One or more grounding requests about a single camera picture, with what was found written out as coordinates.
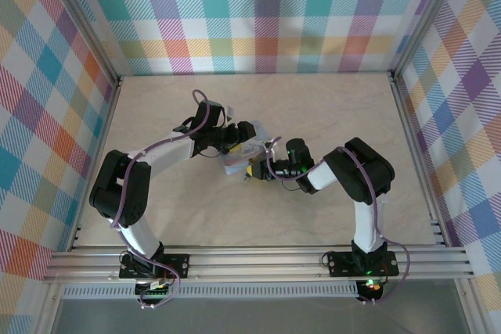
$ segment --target aluminum rail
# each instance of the aluminum rail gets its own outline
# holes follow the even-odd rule
[[[396,254],[398,267],[405,269],[405,254]],[[331,278],[320,258],[327,251],[351,250],[350,246],[283,247],[175,247],[166,253],[187,253],[189,276],[184,283],[197,282],[320,282],[357,280],[356,277]],[[45,276],[47,283],[119,283],[119,256],[124,247],[82,247],[67,253],[54,253]],[[472,278],[463,248],[409,246],[409,279]]]

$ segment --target table surface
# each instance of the table surface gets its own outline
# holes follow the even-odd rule
[[[406,244],[431,244],[430,218],[386,74],[273,74],[127,77],[104,147],[142,149],[194,115],[191,91],[235,109],[234,121],[259,120],[270,136],[303,138],[319,160],[358,136],[395,168],[383,231]],[[206,151],[215,154],[215,150]],[[165,244],[349,244],[353,202],[339,184],[315,195],[277,181],[227,175],[220,158],[177,163],[150,184],[146,218]],[[85,208],[78,245],[114,245],[109,223]]]

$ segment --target plaid wall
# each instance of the plaid wall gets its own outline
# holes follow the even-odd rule
[[[501,0],[446,0],[404,79],[440,210],[501,332]]]
[[[427,0],[81,0],[125,74],[387,70]]]
[[[0,0],[0,333],[25,333],[63,250],[111,85],[60,0]]]

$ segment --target purple cable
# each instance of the purple cable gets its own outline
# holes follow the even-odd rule
[[[195,89],[192,92],[192,96],[193,96],[193,99],[195,99],[196,104],[200,104],[200,101],[195,96],[196,93],[202,95],[202,97],[204,97],[204,101],[206,103],[209,103],[209,99],[207,98],[207,96],[201,90]],[[150,263],[152,265],[156,265],[159,268],[163,268],[163,269],[169,271],[170,273],[172,273],[175,276],[175,279],[176,279],[176,289],[169,296],[167,296],[165,299],[162,299],[162,301],[160,301],[159,303],[156,303],[156,304],[147,304],[142,299],[142,295],[141,295],[139,297],[139,303],[143,307],[155,308],[155,307],[160,307],[160,306],[164,305],[165,303],[167,303],[179,291],[179,288],[180,288],[180,285],[181,285],[181,277],[179,276],[179,273],[176,270],[174,270],[173,268],[171,268],[171,267],[169,267],[167,265],[161,264],[160,262],[156,262],[155,260],[151,260],[148,257],[144,256],[142,253],[140,253],[138,250],[134,249],[134,247],[131,245],[131,243],[129,243],[128,240],[125,238],[124,234],[122,234],[122,232],[121,232],[121,226],[118,224],[118,221],[120,220],[120,218],[122,216],[122,213],[124,212],[125,196],[127,194],[128,177],[129,177],[129,175],[131,173],[132,166],[134,165],[134,163],[139,158],[141,158],[141,156],[145,155],[146,153],[148,153],[149,151],[155,149],[156,147],[158,147],[160,145],[167,144],[168,142],[174,142],[174,141],[181,140],[181,139],[189,137],[193,133],[199,131],[205,125],[205,123],[207,123],[207,120],[209,119],[209,113],[210,113],[211,110],[210,110],[209,106],[206,106],[206,107],[207,107],[207,109],[205,111],[205,117],[202,120],[202,123],[200,123],[200,125],[198,127],[195,127],[193,130],[185,133],[184,135],[177,136],[177,137],[174,137],[174,138],[165,138],[163,140],[160,140],[160,141],[155,142],[154,144],[148,146],[147,148],[144,149],[144,151],[142,151],[140,153],[137,153],[134,156],[134,158],[132,158],[132,160],[129,162],[127,168],[125,169],[124,183],[122,185],[122,193],[121,193],[121,196],[120,196],[120,203],[118,205],[118,211],[117,211],[117,214],[115,215],[115,218],[111,222],[111,226],[110,227],[118,230],[118,233],[119,233],[122,241],[130,249],[131,253],[133,253],[137,257],[141,258],[142,260],[144,260],[144,261],[146,261],[146,262],[148,262],[148,263]]]
[[[279,137],[276,137],[273,139],[272,141],[272,144],[269,146],[269,149],[268,149],[268,152],[266,152],[266,164],[268,165],[268,170],[269,170],[269,173],[277,180],[282,180],[282,181],[296,181],[297,179],[299,178],[302,178],[303,176],[305,176],[308,172],[310,172],[311,170],[313,170],[314,168],[318,167],[322,162],[323,160],[320,160],[315,166],[313,166],[312,168],[310,168],[308,171],[306,172],[303,172],[302,174],[299,174],[298,176],[294,176],[293,178],[282,178],[281,176],[277,175],[275,173],[275,171],[272,169],[272,163],[270,162],[271,160],[271,154],[272,154],[272,148],[273,146],[282,139],[281,136]]]
[[[407,279],[407,276],[409,275],[409,269],[410,269],[410,254],[409,250],[407,249],[406,246],[399,242],[394,242],[388,238],[386,238],[380,231],[378,225],[377,225],[377,200],[376,200],[376,192],[374,191],[373,183],[369,179],[369,175],[367,174],[367,171],[365,168],[363,168],[363,165],[360,163],[360,161],[357,159],[355,154],[353,154],[350,150],[346,149],[343,146],[340,146],[336,148],[336,150],[339,150],[341,152],[346,153],[352,160],[355,162],[357,168],[360,170],[360,172],[363,175],[363,178],[366,180],[367,185],[369,186],[370,190],[370,196],[373,200],[373,209],[374,209],[374,228],[376,229],[376,233],[388,244],[391,244],[393,246],[399,246],[401,247],[404,252],[405,252],[405,257],[407,258],[407,264],[405,266],[405,271],[402,276],[402,279],[400,279],[400,282],[397,284],[397,286],[386,296],[383,296],[381,299],[379,299],[379,303],[382,303],[383,301],[387,300],[389,296],[392,296],[394,293],[396,293],[403,285],[405,280]]]

